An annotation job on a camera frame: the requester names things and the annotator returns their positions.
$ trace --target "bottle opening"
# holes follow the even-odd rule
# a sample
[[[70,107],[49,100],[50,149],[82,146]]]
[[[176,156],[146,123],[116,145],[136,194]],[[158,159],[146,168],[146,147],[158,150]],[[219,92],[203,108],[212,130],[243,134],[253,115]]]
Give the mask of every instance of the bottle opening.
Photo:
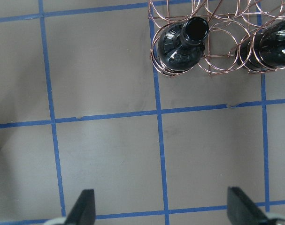
[[[202,41],[208,35],[209,26],[206,20],[200,17],[193,17],[187,22],[185,31],[189,39]]]

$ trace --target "bottle body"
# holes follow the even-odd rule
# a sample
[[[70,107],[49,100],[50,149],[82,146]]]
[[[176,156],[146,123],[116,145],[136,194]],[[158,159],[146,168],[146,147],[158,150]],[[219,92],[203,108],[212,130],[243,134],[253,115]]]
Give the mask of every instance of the bottle body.
[[[200,17],[167,26],[158,40],[158,58],[171,71],[191,69],[203,56],[208,24]]]
[[[246,60],[250,47],[249,39],[241,44],[240,56],[243,61]],[[257,33],[254,38],[254,51],[257,58],[252,51],[245,67],[255,71],[285,67],[285,21],[267,28],[263,33]]]

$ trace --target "copper wire rack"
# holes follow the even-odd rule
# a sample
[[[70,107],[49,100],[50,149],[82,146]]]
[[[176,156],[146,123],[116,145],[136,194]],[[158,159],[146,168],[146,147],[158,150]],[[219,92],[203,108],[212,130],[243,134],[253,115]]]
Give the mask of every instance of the copper wire rack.
[[[190,14],[173,16],[170,6],[171,4],[175,3],[175,0],[166,0],[166,4],[164,4],[164,13],[162,10],[158,10],[158,6],[162,7],[162,4],[159,5],[154,0],[148,0],[149,19],[151,19],[158,28],[151,45],[151,60],[154,67],[158,72],[167,76],[178,76],[193,69],[191,68],[185,71],[174,72],[163,67],[156,56],[156,44],[160,35],[162,34],[162,31],[168,25],[171,23],[184,23],[194,16],[202,17],[209,23],[209,35],[206,43],[207,46],[204,56],[199,61],[198,66],[202,70],[209,73],[210,76],[227,74],[244,67],[252,53],[257,58],[258,62],[261,63],[259,56],[254,51],[254,38],[256,34],[261,32],[261,30],[266,29],[273,23],[285,19],[285,0],[274,0],[272,2],[273,8],[263,9],[262,5],[265,1],[266,0],[231,0],[232,3],[236,2],[236,7],[232,7],[233,12],[225,13],[222,11],[222,9],[224,8],[225,4],[229,3],[229,0],[191,0]],[[262,22],[258,22],[254,19],[258,17],[260,17]],[[241,35],[239,36],[233,32],[234,30],[240,30],[240,33],[243,33],[242,37],[240,37]],[[225,53],[214,53],[211,51],[212,46],[218,43],[218,37],[216,37],[216,35],[216,39],[211,37],[213,32],[223,33],[223,35],[227,35],[232,40],[232,44],[225,46]],[[240,45],[246,39],[250,40],[251,48],[248,52],[246,60],[242,60],[239,54]],[[247,70],[249,73],[260,74],[273,72],[284,68],[285,67],[274,69],[266,67],[266,70],[264,71],[255,71],[252,69]]]

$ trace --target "wine bottle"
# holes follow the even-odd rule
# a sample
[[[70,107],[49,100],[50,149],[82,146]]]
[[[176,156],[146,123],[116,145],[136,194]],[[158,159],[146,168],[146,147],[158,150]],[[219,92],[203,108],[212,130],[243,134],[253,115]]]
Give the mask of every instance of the wine bottle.
[[[250,51],[250,40],[245,40],[240,47],[240,56],[245,61]],[[252,51],[245,67],[255,71],[265,71],[269,68],[285,67],[285,20],[267,28],[254,37],[254,52]]]
[[[171,72],[191,69],[204,54],[208,32],[207,21],[200,17],[167,26],[158,41],[159,62]]]

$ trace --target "black bottle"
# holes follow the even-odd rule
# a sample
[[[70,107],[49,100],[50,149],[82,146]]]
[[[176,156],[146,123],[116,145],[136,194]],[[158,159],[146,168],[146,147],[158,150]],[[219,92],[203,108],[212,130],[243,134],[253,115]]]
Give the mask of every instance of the black bottle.
[[[200,17],[167,26],[158,41],[161,65],[171,72],[191,69],[204,54],[208,32],[207,21]]]
[[[240,47],[240,56],[243,61],[246,60],[249,50],[250,40],[248,39]],[[267,28],[263,33],[257,33],[254,38],[254,50],[259,61],[265,66],[259,63],[252,52],[245,67],[255,71],[285,67],[285,20]]]

